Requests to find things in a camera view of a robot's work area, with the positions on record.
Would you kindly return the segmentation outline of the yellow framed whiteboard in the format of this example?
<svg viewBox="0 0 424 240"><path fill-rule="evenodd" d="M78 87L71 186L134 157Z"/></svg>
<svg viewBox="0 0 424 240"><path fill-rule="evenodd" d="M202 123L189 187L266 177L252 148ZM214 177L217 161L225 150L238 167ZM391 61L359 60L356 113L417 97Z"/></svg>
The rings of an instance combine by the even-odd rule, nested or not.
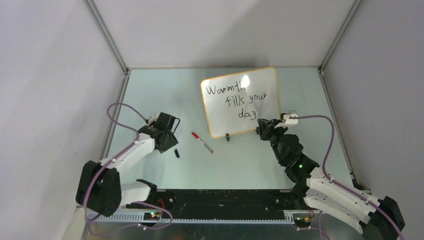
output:
<svg viewBox="0 0 424 240"><path fill-rule="evenodd" d="M214 139L253 131L259 118L281 114L278 73L272 66L207 78L200 89Z"/></svg>

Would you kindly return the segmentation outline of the black marker cap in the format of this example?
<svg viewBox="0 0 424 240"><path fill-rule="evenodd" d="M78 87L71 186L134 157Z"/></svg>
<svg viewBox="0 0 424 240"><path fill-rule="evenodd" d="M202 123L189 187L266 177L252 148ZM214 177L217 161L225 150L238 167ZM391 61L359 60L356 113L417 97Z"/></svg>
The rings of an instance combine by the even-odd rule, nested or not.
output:
<svg viewBox="0 0 424 240"><path fill-rule="evenodd" d="M180 154L179 154L179 151L178 151L177 149L175 149L175 150L174 150L174 153L175 153L175 156L176 156L177 158L180 158Z"/></svg>

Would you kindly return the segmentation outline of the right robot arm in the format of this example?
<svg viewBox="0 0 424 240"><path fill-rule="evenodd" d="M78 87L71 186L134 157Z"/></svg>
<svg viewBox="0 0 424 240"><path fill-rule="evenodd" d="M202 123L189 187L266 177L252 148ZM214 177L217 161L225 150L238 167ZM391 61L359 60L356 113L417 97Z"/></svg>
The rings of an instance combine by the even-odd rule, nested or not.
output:
<svg viewBox="0 0 424 240"><path fill-rule="evenodd" d="M285 115L284 119L259 118L256 128L295 184L290 191L291 204L297 209L308 206L326 213L352 227L365 240L404 239L406 224L397 202L346 186L327 172L325 159L319 164L307 157L298 136L286 133L298 120L296 114Z"/></svg>

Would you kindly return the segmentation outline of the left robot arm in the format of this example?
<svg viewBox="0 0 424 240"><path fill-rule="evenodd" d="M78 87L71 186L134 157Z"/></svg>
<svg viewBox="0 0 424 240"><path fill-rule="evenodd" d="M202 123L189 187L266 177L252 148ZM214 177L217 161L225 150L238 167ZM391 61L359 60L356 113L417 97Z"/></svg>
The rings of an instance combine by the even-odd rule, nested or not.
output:
<svg viewBox="0 0 424 240"><path fill-rule="evenodd" d="M101 216L109 217L120 207L140 202L153 208L158 202L156 185L138 179L122 183L122 176L153 152L164 153L178 144L175 131L181 120L160 112L150 116L136 131L130 144L113 156L92 160L82 168L75 201Z"/></svg>

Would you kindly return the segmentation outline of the red capped marker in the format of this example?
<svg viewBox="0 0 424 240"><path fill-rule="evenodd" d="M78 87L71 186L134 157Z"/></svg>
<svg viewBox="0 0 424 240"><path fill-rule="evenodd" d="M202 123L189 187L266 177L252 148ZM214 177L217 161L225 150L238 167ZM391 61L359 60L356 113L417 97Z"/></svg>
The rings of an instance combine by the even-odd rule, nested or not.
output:
<svg viewBox="0 0 424 240"><path fill-rule="evenodd" d="M201 144L211 153L211 154L213 154L214 153L214 151L213 151L213 149L206 143L206 142L204 142L195 132L191 132L191 135L195 138L195 139L197 139L199 142L201 142Z"/></svg>

